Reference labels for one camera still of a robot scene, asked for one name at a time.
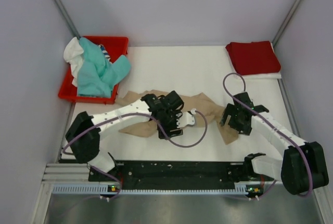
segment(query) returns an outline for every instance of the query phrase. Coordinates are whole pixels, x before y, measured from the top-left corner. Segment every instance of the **beige cloth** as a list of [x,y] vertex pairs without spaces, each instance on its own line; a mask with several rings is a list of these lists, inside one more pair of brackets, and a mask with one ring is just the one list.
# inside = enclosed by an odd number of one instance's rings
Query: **beige cloth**
[[[161,95],[167,95],[168,93],[159,90],[145,91],[141,94],[129,91],[124,98],[116,98],[116,103],[120,104],[121,106],[126,106],[135,102],[146,94],[155,94],[158,97]],[[182,109],[183,112],[190,111],[191,109],[196,108],[198,111],[204,114],[208,124],[213,121],[216,122],[225,144],[232,143],[233,141],[238,139],[238,132],[236,130],[230,128],[228,124],[225,124],[224,126],[220,126],[219,124],[222,118],[223,111],[225,109],[224,107],[215,104],[204,93],[200,93],[192,97],[181,95],[180,97],[184,102],[184,108]],[[204,127],[204,120],[199,114],[196,115],[196,120],[196,126]],[[154,121],[134,124],[120,130],[121,133],[127,133],[138,137],[150,137],[156,131],[157,125]]]

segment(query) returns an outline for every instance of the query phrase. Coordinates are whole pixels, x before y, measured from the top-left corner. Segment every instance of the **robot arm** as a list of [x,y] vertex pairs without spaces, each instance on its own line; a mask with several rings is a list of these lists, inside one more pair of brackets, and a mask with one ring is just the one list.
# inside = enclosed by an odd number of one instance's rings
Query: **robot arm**
[[[78,163],[88,163],[107,173],[116,166],[116,163],[111,154],[99,147],[100,140],[111,135],[114,131],[150,120],[147,116],[136,115],[136,113],[156,118],[168,137],[182,135],[183,127],[194,126],[196,123],[195,109],[184,113],[181,112],[183,106],[184,102],[180,96],[172,91],[168,95],[160,97],[147,94],[128,106],[102,114],[88,115],[87,112],[81,112],[70,126],[66,139],[70,142],[86,129],[110,121],[99,128],[92,129],[70,145]],[[165,137],[160,129],[158,131],[159,137],[164,139]]]
[[324,151],[319,143],[308,143],[291,133],[269,114],[267,108],[254,106],[247,92],[237,94],[234,97],[260,113],[274,128],[235,100],[234,104],[227,105],[220,124],[226,124],[228,119],[228,125],[244,135],[249,135],[252,129],[258,131],[277,149],[283,158],[277,160],[263,153],[250,154],[245,158],[245,167],[248,174],[262,174],[281,180],[291,194],[299,194],[309,189],[309,177],[299,151],[277,132],[279,131],[294,141],[303,151],[311,170],[313,188],[328,185]]

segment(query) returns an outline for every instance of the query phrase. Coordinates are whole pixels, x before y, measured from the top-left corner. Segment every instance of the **white towel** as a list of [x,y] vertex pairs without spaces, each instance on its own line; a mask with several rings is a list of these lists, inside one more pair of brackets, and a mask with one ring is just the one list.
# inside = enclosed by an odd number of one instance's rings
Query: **white towel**
[[74,37],[66,46],[63,51],[63,59],[70,63],[72,76],[74,77],[72,85],[78,86],[78,72],[83,64],[83,58],[81,54],[83,53],[83,48],[79,44],[78,38]]
[[262,79],[272,79],[278,80],[281,78],[281,73],[261,73],[261,74],[254,74],[254,75],[243,75],[245,80],[262,80]]

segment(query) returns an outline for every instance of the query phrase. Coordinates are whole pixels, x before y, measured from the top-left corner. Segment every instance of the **red towel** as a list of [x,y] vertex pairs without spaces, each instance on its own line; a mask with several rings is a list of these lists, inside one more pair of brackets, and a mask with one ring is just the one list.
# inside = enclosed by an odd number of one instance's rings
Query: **red towel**
[[240,75],[274,73],[281,70],[269,41],[237,43],[226,46],[235,71]]

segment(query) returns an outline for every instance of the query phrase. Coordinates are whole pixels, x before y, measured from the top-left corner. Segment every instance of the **cable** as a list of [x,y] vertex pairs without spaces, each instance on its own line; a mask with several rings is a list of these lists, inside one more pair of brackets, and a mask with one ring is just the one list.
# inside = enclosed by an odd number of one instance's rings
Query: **cable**
[[[162,131],[162,133],[163,133],[163,135],[165,136],[166,140],[168,140],[170,143],[172,143],[173,145],[175,145],[175,146],[177,146],[177,147],[180,147],[180,148],[192,148],[192,147],[198,145],[199,143],[201,143],[201,141],[204,139],[204,137],[205,137],[205,135],[206,135],[206,133],[207,133],[207,129],[208,129],[208,122],[207,122],[207,119],[205,118],[205,116],[204,116],[200,111],[197,111],[197,110],[196,110],[196,113],[198,113],[198,114],[203,118],[203,120],[204,120],[204,125],[205,125],[205,127],[204,127],[204,132],[203,132],[201,138],[199,139],[199,141],[197,141],[197,142],[195,142],[195,143],[193,143],[193,144],[191,144],[191,145],[187,145],[187,146],[186,146],[186,145],[181,145],[181,144],[178,144],[178,143],[172,141],[172,140],[170,139],[170,137],[168,137],[168,135],[165,133],[165,131],[164,131],[162,125],[156,120],[156,118],[154,118],[154,117],[151,116],[151,115],[144,114],[144,113],[127,113],[127,114],[123,114],[123,115],[121,115],[121,117],[122,117],[122,118],[124,118],[124,117],[128,117],[128,116],[145,116],[145,117],[148,117],[148,118],[150,118],[151,120],[153,120],[154,122],[157,123],[157,126],[158,126],[158,127],[160,128],[160,130]],[[88,129],[86,129],[85,131],[81,132],[81,133],[78,134],[76,137],[74,137],[74,138],[73,138],[73,139],[72,139],[72,140],[71,140],[71,141],[70,141],[70,142],[69,142],[69,143],[63,148],[62,153],[63,153],[63,154],[66,154],[66,155],[73,155],[72,153],[68,153],[68,152],[66,152],[66,149],[67,149],[69,146],[71,146],[74,142],[76,142],[79,138],[81,138],[82,136],[84,136],[85,134],[87,134],[87,133],[88,133],[89,131],[91,131],[92,129],[99,128],[99,127],[101,127],[102,125],[105,125],[105,124],[108,124],[108,123],[110,123],[110,122],[113,122],[113,121],[117,120],[118,118],[119,118],[119,117],[114,117],[114,118],[112,118],[112,119],[105,120],[104,122],[101,122],[101,123],[99,123],[99,124],[96,124],[96,125],[94,125],[94,126],[88,128]]]
[[73,204],[72,206],[70,206],[66,211],[64,211],[61,215],[58,216],[58,218],[62,218],[63,216],[65,216],[68,212],[72,211],[73,208],[75,208],[76,206],[78,206],[80,203],[86,201],[86,200],[89,200],[89,199],[93,199],[93,198],[100,198],[100,199],[106,199],[108,200],[114,200],[116,199],[117,197],[119,197],[119,193],[121,191],[121,182],[120,180],[118,180],[116,177],[114,177],[113,175],[110,175],[110,174],[107,174],[105,172],[103,172],[102,170],[100,170],[99,168],[96,168],[95,166],[91,166],[91,168],[93,168],[94,170],[96,170],[97,172],[105,175],[105,176],[108,176],[110,177],[112,180],[116,181],[117,183],[119,183],[119,187],[120,189],[117,191],[117,193],[115,195],[113,195],[112,197],[110,198],[106,198],[104,196],[101,196],[101,195],[90,195],[90,196],[87,196],[81,200],[79,200],[78,202],[76,202],[75,204]]
[[236,196],[231,196],[231,195],[224,195],[224,197],[227,197],[227,198],[230,198],[230,199],[242,200],[242,201],[259,200],[262,197],[264,197],[264,195],[267,195],[272,190],[272,188],[274,187],[276,182],[277,181],[274,180],[273,183],[269,186],[269,188],[262,195],[258,196],[258,198],[257,197],[248,198],[247,196],[245,196],[245,197],[236,197]]
[[[172,141],[168,135],[165,133],[165,130],[163,129],[162,125],[156,120],[156,118],[154,118],[153,116],[151,115],[148,115],[148,114],[144,114],[144,113],[128,113],[128,114],[124,114],[124,115],[121,115],[121,117],[128,117],[128,116],[146,116],[150,119],[152,119],[153,121],[155,121],[158,125],[158,127],[160,128],[160,130],[162,131],[163,135],[165,136],[165,138],[170,142],[172,143],[173,145],[177,146],[177,147],[180,147],[180,148],[191,148],[191,147],[194,147],[196,145],[198,145],[199,143],[201,143],[201,141],[204,139],[206,133],[207,133],[207,129],[208,129],[208,122],[207,122],[207,119],[206,117],[200,112],[200,111],[197,111],[196,110],[196,113],[198,113],[204,120],[204,124],[205,124],[205,127],[204,127],[204,132],[201,136],[201,138],[199,139],[199,141],[191,144],[191,145],[188,145],[188,146],[184,146],[184,145],[181,145],[181,144],[178,144],[178,143],[175,143],[174,141]],[[110,123],[110,122],[113,122],[115,120],[117,120],[119,117],[114,117],[112,119],[109,119],[109,120],[106,120],[104,122],[101,122],[99,124],[96,124],[88,129],[86,129],[85,131],[81,132],[80,134],[78,134],[76,137],[74,137],[62,150],[62,153],[63,154],[66,154],[66,155],[73,155],[72,153],[68,153],[66,152],[66,149],[71,146],[74,142],[76,142],[79,138],[81,138],[82,136],[84,136],[86,133],[88,133],[89,131],[91,131],[92,129],[95,129],[95,128],[99,128],[101,127],[102,125],[105,125],[107,123]],[[113,175],[110,175],[108,173],[105,173],[104,171],[100,170],[99,168],[95,167],[95,166],[91,166],[91,168],[93,168],[94,170],[96,170],[97,172],[105,175],[105,176],[108,176],[110,177],[112,180],[116,181],[119,186],[120,186],[120,189],[119,191],[113,196],[110,198],[110,200],[114,200],[115,198],[117,198],[119,196],[119,193],[121,191],[121,182],[116,178],[114,177]],[[83,201],[86,201],[86,200],[89,200],[89,199],[92,199],[92,198],[101,198],[102,196],[96,196],[96,195],[92,195],[92,196],[88,196],[86,198],[83,198],[82,200],[78,201],[77,203],[75,203],[74,205],[72,205],[71,207],[69,207],[64,213],[62,213],[58,218],[61,218],[63,217],[64,215],[66,215],[69,211],[71,211],[73,208],[75,208],[76,206],[78,206],[81,202]]]
[[260,179],[261,179],[260,186],[262,187],[262,189],[264,189],[264,186],[265,186],[265,178],[264,178],[263,175],[260,175]]
[[[245,90],[245,80],[244,78],[236,73],[236,72],[232,72],[232,73],[229,73],[228,75],[226,75],[223,79],[223,88],[224,90],[227,92],[227,94],[232,97],[233,100],[235,100],[236,102],[240,103],[245,109],[247,109],[248,111],[250,111],[251,113],[253,113],[254,115],[260,117],[266,124],[268,124],[269,127],[271,127],[272,129],[275,129],[275,126],[273,124],[271,124],[266,118],[264,118],[262,115],[260,115],[258,112],[252,110],[250,107],[248,107],[246,104],[244,104],[243,102],[241,102],[240,100],[238,100],[237,98],[235,98],[229,91],[228,89],[226,88],[225,86],[225,81],[226,79],[230,76],[230,75],[237,75],[239,76],[243,83],[244,83],[244,90]],[[301,148],[293,141],[291,140],[287,135],[285,135],[284,133],[282,133],[280,130],[277,130],[276,131],[280,136],[282,136],[283,138],[287,139],[296,149],[297,151],[300,153],[302,159],[303,159],[303,162],[304,162],[304,165],[305,165],[305,168],[306,168],[306,172],[308,174],[308,177],[309,177],[309,190],[306,194],[299,194],[300,197],[307,197],[309,196],[311,193],[312,193],[312,190],[313,190],[313,182],[312,182],[312,175],[311,175],[311,170],[310,170],[310,166],[309,166],[309,163],[308,161],[306,160],[306,157],[304,155],[304,152],[301,150]]]

